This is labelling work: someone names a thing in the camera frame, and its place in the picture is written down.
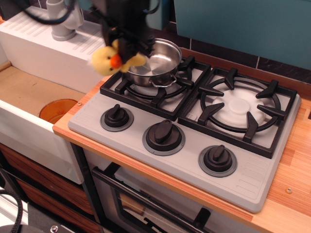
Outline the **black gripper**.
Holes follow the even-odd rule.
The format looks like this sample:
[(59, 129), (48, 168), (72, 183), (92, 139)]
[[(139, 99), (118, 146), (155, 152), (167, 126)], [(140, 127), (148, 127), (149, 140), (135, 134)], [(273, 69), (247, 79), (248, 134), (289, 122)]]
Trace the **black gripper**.
[(99, 11), (101, 18), (102, 35), (106, 46), (118, 40), (118, 50), (122, 62), (127, 62), (138, 52), (152, 52), (155, 36), (146, 22), (148, 15), (154, 14), (153, 10), (125, 10), (113, 15)]

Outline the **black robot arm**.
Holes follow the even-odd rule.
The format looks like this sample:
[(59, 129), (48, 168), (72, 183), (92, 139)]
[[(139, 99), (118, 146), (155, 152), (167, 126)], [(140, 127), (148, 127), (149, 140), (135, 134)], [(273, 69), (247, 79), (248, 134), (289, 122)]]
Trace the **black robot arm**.
[(147, 25), (147, 15), (155, 13), (160, 1), (151, 9), (149, 0), (93, 0), (92, 10), (100, 19), (105, 44), (118, 41), (123, 63), (137, 53), (150, 57), (155, 44), (153, 30)]

